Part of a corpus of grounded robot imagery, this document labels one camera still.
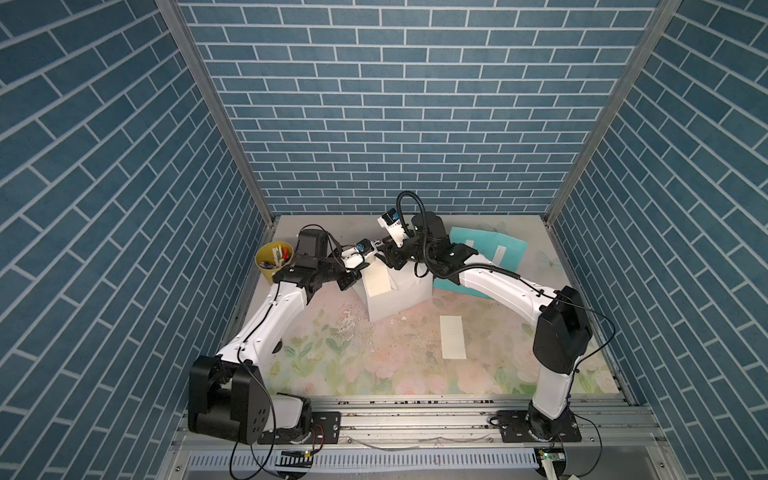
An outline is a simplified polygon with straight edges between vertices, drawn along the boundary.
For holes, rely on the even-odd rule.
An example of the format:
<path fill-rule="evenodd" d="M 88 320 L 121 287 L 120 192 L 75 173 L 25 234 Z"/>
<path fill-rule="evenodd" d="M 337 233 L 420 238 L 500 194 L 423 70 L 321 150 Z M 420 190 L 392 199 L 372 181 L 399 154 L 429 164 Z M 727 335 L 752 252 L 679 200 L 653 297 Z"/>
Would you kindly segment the teal paper bag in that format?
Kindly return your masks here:
<path fill-rule="evenodd" d="M 528 247 L 528 243 L 504 232 L 452 227 L 449 232 L 453 243 L 464 243 L 477 250 L 492 263 L 515 272 Z"/>

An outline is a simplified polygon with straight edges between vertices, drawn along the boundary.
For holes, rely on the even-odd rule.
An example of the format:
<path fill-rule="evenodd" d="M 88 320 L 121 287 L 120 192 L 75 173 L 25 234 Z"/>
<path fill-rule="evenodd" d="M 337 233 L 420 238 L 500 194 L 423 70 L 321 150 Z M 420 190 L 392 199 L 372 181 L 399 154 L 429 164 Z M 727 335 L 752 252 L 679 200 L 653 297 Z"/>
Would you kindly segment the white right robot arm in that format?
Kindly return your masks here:
<path fill-rule="evenodd" d="M 467 243 L 452 240 L 442 219 L 432 212 L 416 215 L 406 227 L 392 208 L 378 218 L 378 224 L 387 232 L 379 244 L 379 257 L 388 267 L 400 270 L 412 262 L 417 272 L 475 290 L 532 324 L 539 375 L 530 416 L 549 421 L 563 417 L 577 364 L 592 338 L 579 292 L 568 286 L 539 285 L 504 268 L 487 257 L 487 250 L 476 248 L 479 234 L 470 234 Z"/>

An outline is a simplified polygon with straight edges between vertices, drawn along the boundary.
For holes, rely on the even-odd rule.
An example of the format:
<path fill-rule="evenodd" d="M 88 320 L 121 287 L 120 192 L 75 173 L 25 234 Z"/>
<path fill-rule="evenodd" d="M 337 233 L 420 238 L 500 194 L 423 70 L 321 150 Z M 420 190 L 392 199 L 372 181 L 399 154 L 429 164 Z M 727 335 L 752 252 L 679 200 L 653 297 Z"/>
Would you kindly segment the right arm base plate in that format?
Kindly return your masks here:
<path fill-rule="evenodd" d="M 570 409 L 555 420 L 536 411 L 500 410 L 489 418 L 504 443 L 578 443 L 582 435 Z"/>

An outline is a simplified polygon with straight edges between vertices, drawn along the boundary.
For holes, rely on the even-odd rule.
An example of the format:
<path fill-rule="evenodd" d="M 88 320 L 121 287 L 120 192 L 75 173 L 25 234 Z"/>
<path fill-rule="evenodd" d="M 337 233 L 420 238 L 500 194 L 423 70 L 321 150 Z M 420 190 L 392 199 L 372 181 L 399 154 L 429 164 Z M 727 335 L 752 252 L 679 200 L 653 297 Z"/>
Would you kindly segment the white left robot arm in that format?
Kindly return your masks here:
<path fill-rule="evenodd" d="M 264 377 L 283 336 L 326 283 L 342 290 L 367 267 L 370 241 L 343 246 L 318 225 L 300 231 L 290 261 L 273 276 L 265 301 L 240 332 L 213 356 L 200 356 L 189 375 L 191 432 L 252 445 L 260 438 L 306 440 L 312 428 L 310 400 L 271 395 Z"/>

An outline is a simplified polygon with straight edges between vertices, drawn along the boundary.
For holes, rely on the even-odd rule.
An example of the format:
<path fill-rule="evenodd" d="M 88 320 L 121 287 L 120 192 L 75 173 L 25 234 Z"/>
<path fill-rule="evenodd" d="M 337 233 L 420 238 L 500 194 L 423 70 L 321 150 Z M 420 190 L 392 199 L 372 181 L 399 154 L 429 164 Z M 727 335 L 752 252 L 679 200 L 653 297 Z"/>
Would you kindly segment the white lined receipt paper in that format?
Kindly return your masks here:
<path fill-rule="evenodd" d="M 368 261 L 368 266 L 362 270 L 362 280 L 366 296 L 373 298 L 392 290 L 389 268 L 377 257 Z"/>

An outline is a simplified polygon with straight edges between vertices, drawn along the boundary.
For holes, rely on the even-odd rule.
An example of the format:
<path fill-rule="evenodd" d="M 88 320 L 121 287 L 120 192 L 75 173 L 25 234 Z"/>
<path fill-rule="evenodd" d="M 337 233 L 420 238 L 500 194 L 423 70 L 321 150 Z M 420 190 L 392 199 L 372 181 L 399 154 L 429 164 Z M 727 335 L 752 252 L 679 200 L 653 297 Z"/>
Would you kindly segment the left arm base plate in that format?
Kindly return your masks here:
<path fill-rule="evenodd" d="M 339 411 L 313 412 L 299 420 L 292 429 L 279 428 L 277 433 L 264 431 L 257 440 L 259 445 L 315 445 L 337 444 L 339 442 L 342 415 Z"/>

